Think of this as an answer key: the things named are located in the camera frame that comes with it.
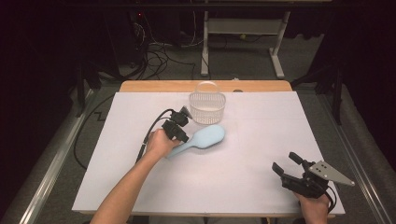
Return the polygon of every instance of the forearm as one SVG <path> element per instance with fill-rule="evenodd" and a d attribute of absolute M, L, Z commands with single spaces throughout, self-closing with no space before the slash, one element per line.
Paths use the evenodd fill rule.
<path fill-rule="evenodd" d="M 158 160 L 155 155 L 145 155 L 106 196 L 91 223 L 125 223 L 146 177 Z"/>

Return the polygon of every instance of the light blue brush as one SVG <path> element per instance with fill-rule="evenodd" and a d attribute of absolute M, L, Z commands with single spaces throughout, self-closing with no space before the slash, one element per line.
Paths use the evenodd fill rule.
<path fill-rule="evenodd" d="M 225 135 L 225 131 L 221 126 L 217 124 L 207 126 L 196 132 L 192 136 L 191 140 L 188 141 L 187 143 L 174 147 L 171 153 L 169 153 L 169 155 L 167 156 L 167 158 L 171 158 L 175 156 L 177 153 L 182 152 L 190 147 L 198 147 L 198 148 L 210 147 L 220 142 L 224 138 L 224 135 Z"/>

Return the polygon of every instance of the silver metal plate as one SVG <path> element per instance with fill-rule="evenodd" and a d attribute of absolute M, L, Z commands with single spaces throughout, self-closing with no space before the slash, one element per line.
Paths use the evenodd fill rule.
<path fill-rule="evenodd" d="M 339 184 L 355 186 L 354 181 L 338 172 L 326 161 L 318 161 L 313 166 L 309 167 L 309 171 L 325 180 L 331 180 Z"/>

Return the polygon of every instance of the wooden table edge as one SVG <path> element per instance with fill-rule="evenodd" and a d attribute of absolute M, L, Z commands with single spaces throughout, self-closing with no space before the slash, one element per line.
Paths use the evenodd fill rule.
<path fill-rule="evenodd" d="M 202 80 L 130 80 L 124 81 L 120 92 L 192 92 Z M 220 91 L 292 91 L 285 80 L 212 80 Z M 204 91 L 215 90 L 213 86 L 202 86 Z"/>

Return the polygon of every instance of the white table surface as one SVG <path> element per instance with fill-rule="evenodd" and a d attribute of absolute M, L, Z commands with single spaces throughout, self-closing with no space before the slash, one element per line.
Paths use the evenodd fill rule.
<path fill-rule="evenodd" d="M 133 214 L 168 216 L 283 217 L 299 214 L 292 192 L 272 171 L 300 177 L 303 167 L 291 151 L 308 161 L 322 156 L 297 93 L 224 92 L 224 140 L 208 149 L 191 148 L 161 159 L 141 189 Z M 189 108 L 187 92 L 118 92 L 72 210 L 97 210 L 134 165 L 152 122 L 167 108 Z M 204 126 L 193 120 L 189 137 Z M 332 210 L 345 213 L 341 200 Z"/>

